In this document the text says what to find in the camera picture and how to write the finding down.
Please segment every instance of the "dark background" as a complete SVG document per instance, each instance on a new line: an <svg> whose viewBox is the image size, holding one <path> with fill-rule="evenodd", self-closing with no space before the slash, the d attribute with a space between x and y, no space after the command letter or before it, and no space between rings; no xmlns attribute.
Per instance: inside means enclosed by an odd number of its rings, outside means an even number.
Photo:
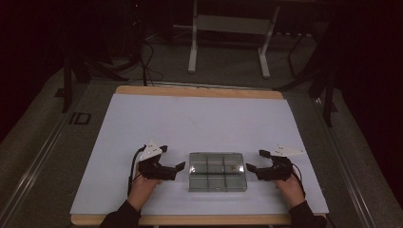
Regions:
<svg viewBox="0 0 403 228"><path fill-rule="evenodd" d="M163 31L167 39L173 23L191 25L191 1L146 2L148 25ZM360 7L346 10L340 20L343 31L334 34L334 42L346 37L349 40L345 61L337 71L336 87L341 89L388 184L403 205L403 184L399 180L403 171L403 48L399 34L403 28L399 14L402 8L380 0L355 2L361 4ZM47 79L63 66L61 25L76 41L76 47L107 61L110 50L116 50L114 45L121 42L112 35L121 34L124 29L126 12L121 4L111 0L6 0L0 3L0 141L24 114ZM217 10L208 2L204 7ZM227 8L229 14L265 13L253 4L246 8L248 10L240 9ZM296 11L282 8L278 27L292 30L287 18L292 18L293 14L287 13Z"/></svg>

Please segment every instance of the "dark sleeve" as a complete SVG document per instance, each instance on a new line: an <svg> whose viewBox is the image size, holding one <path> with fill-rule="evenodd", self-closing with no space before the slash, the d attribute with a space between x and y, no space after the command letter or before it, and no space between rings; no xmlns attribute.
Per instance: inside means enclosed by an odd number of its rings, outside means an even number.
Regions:
<svg viewBox="0 0 403 228"><path fill-rule="evenodd" d="M307 201L291 208L292 228L324 228L327 220L323 216L315 216Z"/></svg>
<svg viewBox="0 0 403 228"><path fill-rule="evenodd" d="M108 214L101 223L101 228L134 228L139 225L140 212L127 201L115 212Z"/></svg>

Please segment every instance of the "hand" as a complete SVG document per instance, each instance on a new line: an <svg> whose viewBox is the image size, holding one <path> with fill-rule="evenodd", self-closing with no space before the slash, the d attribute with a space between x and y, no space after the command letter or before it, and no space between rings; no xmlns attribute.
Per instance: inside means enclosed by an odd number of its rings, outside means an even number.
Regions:
<svg viewBox="0 0 403 228"><path fill-rule="evenodd" d="M302 188L294 175L291 175L291 177L286 181L274 180L274 183L287 201L290 208L293 208L305 201Z"/></svg>
<svg viewBox="0 0 403 228"><path fill-rule="evenodd" d="M131 191L130 194L128 195L127 201L137 211L140 211L150 198L152 192L154 191L154 188L156 188L157 185L160 184L162 181L149 180L143 177L143 175L139 174L138 171L136 172L135 177L138 178L134 180L133 184L131 185Z"/></svg>

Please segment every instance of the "person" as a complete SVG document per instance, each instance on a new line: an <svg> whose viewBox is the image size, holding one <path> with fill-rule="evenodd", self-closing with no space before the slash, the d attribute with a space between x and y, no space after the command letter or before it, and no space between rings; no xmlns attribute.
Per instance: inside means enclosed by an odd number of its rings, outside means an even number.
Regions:
<svg viewBox="0 0 403 228"><path fill-rule="evenodd" d="M151 196L160 180L149 180L140 175L134 180L127 200L115 212L108 214L101 224L101 228L133 228L138 227L141 210ZM292 228L323 228L327 220L323 216L315 216L303 191L294 175L288 180L274 180L277 189L285 198L290 207Z"/></svg>

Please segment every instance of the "transparent box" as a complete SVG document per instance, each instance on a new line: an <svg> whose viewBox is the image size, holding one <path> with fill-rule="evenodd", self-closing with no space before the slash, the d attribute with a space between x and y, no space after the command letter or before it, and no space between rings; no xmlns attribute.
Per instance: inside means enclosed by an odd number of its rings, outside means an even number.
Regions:
<svg viewBox="0 0 403 228"><path fill-rule="evenodd" d="M190 153L190 192L244 192L246 188L241 153Z"/></svg>

